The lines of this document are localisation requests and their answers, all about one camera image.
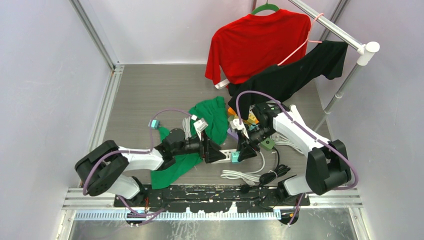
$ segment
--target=white cable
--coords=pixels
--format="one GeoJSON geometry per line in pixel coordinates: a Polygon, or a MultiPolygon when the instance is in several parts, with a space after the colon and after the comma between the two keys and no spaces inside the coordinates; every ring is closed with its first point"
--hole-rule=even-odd
{"type": "Polygon", "coordinates": [[[188,139],[192,136],[192,133],[190,131],[190,117],[186,117],[182,120],[182,129],[185,133],[185,139],[188,139]]]}
{"type": "Polygon", "coordinates": [[[262,152],[259,152],[262,157],[262,167],[257,171],[252,172],[241,172],[241,171],[233,171],[233,170],[222,170],[221,178],[223,179],[243,179],[249,185],[255,185],[254,182],[259,182],[259,178],[261,175],[257,174],[262,171],[265,167],[265,157],[262,152]]]}
{"type": "Polygon", "coordinates": [[[290,141],[288,138],[279,133],[274,133],[271,135],[271,139],[275,142],[275,145],[289,146],[296,150],[298,153],[303,154],[303,152],[295,145],[294,142],[290,141]]]}

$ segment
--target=red t-shirt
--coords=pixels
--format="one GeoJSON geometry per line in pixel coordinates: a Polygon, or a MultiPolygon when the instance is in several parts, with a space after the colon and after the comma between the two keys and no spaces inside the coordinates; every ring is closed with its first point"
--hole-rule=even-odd
{"type": "MultiPolygon", "coordinates": [[[[216,31],[210,44],[204,76],[217,84],[220,66],[233,84],[241,84],[267,67],[280,63],[307,38],[311,20],[305,14],[280,9],[258,16],[248,14],[216,31]]],[[[305,44],[284,64],[305,56],[305,44]]]]}

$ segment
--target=clothes hanger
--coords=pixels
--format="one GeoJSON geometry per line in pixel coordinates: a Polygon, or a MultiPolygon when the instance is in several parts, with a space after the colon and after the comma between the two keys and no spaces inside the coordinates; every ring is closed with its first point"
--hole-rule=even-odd
{"type": "MultiPolygon", "coordinates": [[[[310,29],[312,29],[312,26],[314,25],[315,21],[321,17],[324,16],[324,13],[320,13],[318,16],[315,17],[315,19],[312,21],[312,23],[310,24],[310,29]]],[[[309,30],[309,32],[307,33],[307,37],[306,40],[302,43],[302,45],[300,45],[298,48],[296,48],[296,50],[294,50],[290,55],[288,55],[283,61],[281,61],[279,64],[277,64],[277,66],[280,66],[281,64],[283,64],[285,61],[287,61],[287,59],[289,59],[291,56],[293,56],[293,54],[295,54],[299,49],[301,49],[307,42],[310,43],[318,43],[321,44],[322,41],[312,41],[309,40],[309,34],[311,34],[311,30],[309,30]]]]}
{"type": "Polygon", "coordinates": [[[255,15],[259,12],[265,11],[265,10],[272,10],[274,12],[277,12],[278,10],[280,10],[280,8],[277,5],[274,4],[268,4],[268,0],[266,0],[266,3],[262,6],[258,6],[257,8],[255,8],[251,14],[255,15]]]}

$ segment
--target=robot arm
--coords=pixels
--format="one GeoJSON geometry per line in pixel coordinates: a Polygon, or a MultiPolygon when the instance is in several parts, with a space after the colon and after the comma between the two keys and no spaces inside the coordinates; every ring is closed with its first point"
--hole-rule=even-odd
{"type": "Polygon", "coordinates": [[[347,158],[345,145],[340,140],[330,141],[306,126],[296,106],[292,105],[290,109],[284,105],[283,107],[308,133],[293,123],[280,108],[269,106],[267,103],[257,104],[253,108],[253,114],[259,120],[259,129],[250,131],[248,137],[245,137],[244,124],[239,124],[238,119],[232,123],[233,128],[239,130],[239,161],[256,156],[255,151],[259,150],[259,143],[272,134],[279,133],[292,141],[307,158],[305,174],[278,183],[277,194],[282,198],[311,192],[322,195],[350,181],[352,175],[349,166],[315,139],[328,143],[347,158]]]}
{"type": "Polygon", "coordinates": [[[78,161],[75,170],[81,180],[86,182],[95,164],[106,154],[117,151],[117,154],[105,158],[94,170],[89,179],[87,193],[90,196],[98,196],[108,192],[123,196],[130,203],[137,205],[144,200],[145,189],[137,178],[122,173],[140,169],[164,170],[175,163],[177,155],[199,153],[206,163],[226,158],[226,155],[220,152],[221,147],[205,134],[207,126],[203,118],[197,120],[194,123],[197,135],[188,139],[185,139],[182,129],[172,129],[152,151],[125,148],[118,146],[113,140],[107,140],[78,161]]]}

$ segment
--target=power strip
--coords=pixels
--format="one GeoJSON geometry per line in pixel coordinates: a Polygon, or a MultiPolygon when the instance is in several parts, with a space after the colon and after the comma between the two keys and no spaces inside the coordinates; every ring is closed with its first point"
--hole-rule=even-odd
{"type": "Polygon", "coordinates": [[[227,150],[220,150],[221,153],[225,154],[225,159],[221,159],[218,161],[211,162],[211,164],[224,164],[224,163],[231,163],[231,153],[236,152],[237,149],[227,149],[227,150]]]}

